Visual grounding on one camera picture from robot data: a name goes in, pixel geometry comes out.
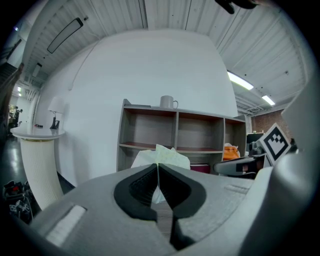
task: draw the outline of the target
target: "crumpled paper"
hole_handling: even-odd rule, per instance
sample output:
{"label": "crumpled paper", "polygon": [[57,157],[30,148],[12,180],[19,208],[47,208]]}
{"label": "crumpled paper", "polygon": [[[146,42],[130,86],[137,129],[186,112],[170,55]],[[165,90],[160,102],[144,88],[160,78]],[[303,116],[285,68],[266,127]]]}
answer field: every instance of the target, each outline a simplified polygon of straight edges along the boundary
{"label": "crumpled paper", "polygon": [[[131,168],[138,167],[138,166],[151,165],[151,164],[156,164],[157,166],[159,166],[159,163],[174,165],[174,166],[178,166],[178,167],[190,170],[190,160],[188,157],[177,153],[174,148],[168,149],[159,144],[155,146],[155,151],[152,151],[152,150],[140,151],[136,156],[136,158],[134,159]],[[156,187],[152,196],[152,203],[155,203],[155,204],[158,204],[166,200],[159,186],[160,186],[160,181],[158,180],[158,186]]]}

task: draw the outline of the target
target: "ceiling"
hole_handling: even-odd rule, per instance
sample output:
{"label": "ceiling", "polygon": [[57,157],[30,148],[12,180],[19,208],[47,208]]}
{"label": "ceiling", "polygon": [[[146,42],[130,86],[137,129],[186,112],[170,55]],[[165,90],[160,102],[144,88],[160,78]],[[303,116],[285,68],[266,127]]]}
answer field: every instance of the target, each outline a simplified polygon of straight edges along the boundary
{"label": "ceiling", "polygon": [[[250,82],[247,90],[233,84],[238,112],[256,115],[272,108],[268,95],[283,109],[304,87],[316,60],[286,14],[275,7],[253,10],[235,7],[228,14],[214,0],[55,0],[49,1],[34,22],[22,62],[26,79],[42,64],[41,86],[62,62],[97,40],[138,29],[178,29],[207,35],[226,68]],[[72,20],[84,26],[50,54],[49,44]]]}

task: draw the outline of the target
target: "orange bag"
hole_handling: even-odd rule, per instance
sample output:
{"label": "orange bag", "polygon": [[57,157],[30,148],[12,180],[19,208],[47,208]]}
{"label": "orange bag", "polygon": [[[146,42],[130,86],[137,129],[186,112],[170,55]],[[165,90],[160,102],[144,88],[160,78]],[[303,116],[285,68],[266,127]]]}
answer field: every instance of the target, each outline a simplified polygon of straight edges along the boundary
{"label": "orange bag", "polygon": [[223,161],[237,159],[239,157],[240,156],[238,155],[238,149],[235,146],[224,147]]}

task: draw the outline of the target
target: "floor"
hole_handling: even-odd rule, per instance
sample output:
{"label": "floor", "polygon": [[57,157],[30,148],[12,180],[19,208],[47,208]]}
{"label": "floor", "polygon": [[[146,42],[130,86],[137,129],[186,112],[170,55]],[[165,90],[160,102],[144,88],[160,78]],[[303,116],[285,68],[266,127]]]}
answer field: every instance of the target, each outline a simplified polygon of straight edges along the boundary
{"label": "floor", "polygon": [[[0,155],[0,185],[1,189],[4,184],[10,181],[25,183],[27,176],[22,161],[20,140],[16,137],[7,139],[2,155]],[[64,194],[73,189],[63,178],[59,176],[60,185]],[[32,205],[33,215],[41,211],[37,202]]]}

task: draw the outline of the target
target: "mug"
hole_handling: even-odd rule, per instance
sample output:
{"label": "mug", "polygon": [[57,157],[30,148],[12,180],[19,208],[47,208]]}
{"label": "mug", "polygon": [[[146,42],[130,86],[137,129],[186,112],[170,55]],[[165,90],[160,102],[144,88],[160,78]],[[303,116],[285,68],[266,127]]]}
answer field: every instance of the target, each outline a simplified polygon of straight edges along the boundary
{"label": "mug", "polygon": [[162,96],[160,99],[160,107],[165,109],[173,109],[174,108],[174,102],[176,102],[176,109],[178,108],[178,101],[174,100],[172,96]]}

